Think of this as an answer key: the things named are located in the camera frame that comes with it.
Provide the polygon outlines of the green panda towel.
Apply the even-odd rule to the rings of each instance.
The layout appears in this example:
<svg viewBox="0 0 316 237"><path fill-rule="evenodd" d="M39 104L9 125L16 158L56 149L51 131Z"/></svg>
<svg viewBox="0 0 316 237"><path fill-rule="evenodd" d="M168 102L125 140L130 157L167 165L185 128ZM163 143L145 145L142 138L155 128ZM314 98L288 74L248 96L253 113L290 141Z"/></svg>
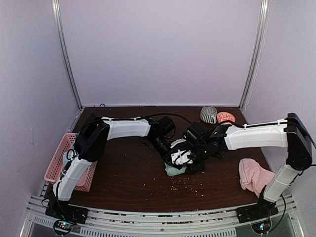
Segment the green panda towel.
<svg viewBox="0 0 316 237"><path fill-rule="evenodd" d="M186 173L186 168L187 168L186 164L182 165L181 168L178 169L176 167L173 167L173 166L165 163L165 171L166 171L167 176L169 176L169 177L173 177L173 176L177 176L177 175L181 175L181 174Z"/></svg>

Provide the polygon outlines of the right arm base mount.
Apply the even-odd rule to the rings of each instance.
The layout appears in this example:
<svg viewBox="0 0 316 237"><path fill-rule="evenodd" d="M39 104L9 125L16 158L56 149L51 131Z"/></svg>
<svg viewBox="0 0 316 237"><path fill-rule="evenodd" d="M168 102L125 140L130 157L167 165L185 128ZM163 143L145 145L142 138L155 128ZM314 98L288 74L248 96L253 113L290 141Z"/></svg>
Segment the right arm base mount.
<svg viewBox="0 0 316 237"><path fill-rule="evenodd" d="M239 223L250 223L252 230L259 235L268 234L272 228L271 216L278 214L278 208L266 209L258 204L236 209Z"/></svg>

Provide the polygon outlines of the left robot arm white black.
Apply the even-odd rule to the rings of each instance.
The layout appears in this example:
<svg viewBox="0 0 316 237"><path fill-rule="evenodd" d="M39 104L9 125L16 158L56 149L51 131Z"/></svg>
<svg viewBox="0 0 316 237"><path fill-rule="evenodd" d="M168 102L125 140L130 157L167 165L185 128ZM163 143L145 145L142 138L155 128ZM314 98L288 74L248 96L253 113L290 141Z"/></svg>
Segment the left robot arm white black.
<svg viewBox="0 0 316 237"><path fill-rule="evenodd" d="M65 204L69 201L75 186L83 173L105 151L106 142L116 138L145 137L159 152L168 165L180 166L189 162L190 149L180 148L184 139L168 143L165 136L174 128L173 120L168 114L160 120L153 116L136 118L108 118L91 116L77 133L73 148L67 152L68 162L61 171L59 180L47 192L50 201L54 201L51 210L60 219L71 215L71 208Z"/></svg>

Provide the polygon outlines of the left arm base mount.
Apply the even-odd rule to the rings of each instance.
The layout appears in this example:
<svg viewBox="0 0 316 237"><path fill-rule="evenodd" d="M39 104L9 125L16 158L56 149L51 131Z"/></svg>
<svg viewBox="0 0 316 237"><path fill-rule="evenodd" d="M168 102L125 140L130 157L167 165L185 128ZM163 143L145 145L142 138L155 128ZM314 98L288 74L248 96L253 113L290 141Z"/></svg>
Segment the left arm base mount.
<svg viewBox="0 0 316 237"><path fill-rule="evenodd" d="M64 213L60 208L52 209L47 207L47 216L56 218L53 223L53 230L59 236L68 235L78 224L85 224L88 209L76 206L69 206L68 212Z"/></svg>

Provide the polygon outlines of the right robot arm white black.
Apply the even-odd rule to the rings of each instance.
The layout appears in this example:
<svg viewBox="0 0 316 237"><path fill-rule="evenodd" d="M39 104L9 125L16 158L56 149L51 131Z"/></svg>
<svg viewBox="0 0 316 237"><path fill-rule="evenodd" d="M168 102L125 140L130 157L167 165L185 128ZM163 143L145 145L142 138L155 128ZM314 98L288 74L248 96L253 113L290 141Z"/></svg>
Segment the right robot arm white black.
<svg viewBox="0 0 316 237"><path fill-rule="evenodd" d="M193 122L182 137L191 145L193 163L198 164L222 152L250 148L280 148L286 157L274 178L265 185L253 214L265 217L299 174L313 165L315 143L296 113L286 118L257 124L237 124L225 120L212 130Z"/></svg>

